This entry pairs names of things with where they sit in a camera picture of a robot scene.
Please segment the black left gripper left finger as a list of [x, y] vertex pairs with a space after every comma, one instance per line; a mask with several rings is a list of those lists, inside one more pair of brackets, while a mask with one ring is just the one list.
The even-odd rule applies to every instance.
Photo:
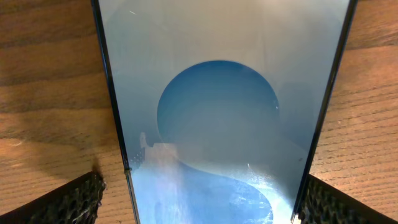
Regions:
[[97, 171], [71, 182], [1, 215], [1, 223], [94, 224], [106, 184]]

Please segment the blue screen Samsung smartphone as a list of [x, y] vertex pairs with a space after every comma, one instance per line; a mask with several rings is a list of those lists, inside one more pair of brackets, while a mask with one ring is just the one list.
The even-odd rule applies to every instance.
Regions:
[[136, 222], [290, 223], [356, 3], [91, 5]]

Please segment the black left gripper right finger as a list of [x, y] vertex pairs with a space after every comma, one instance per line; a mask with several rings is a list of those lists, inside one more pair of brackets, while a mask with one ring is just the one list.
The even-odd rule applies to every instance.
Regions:
[[304, 224], [397, 224], [312, 175], [308, 176], [297, 219]]

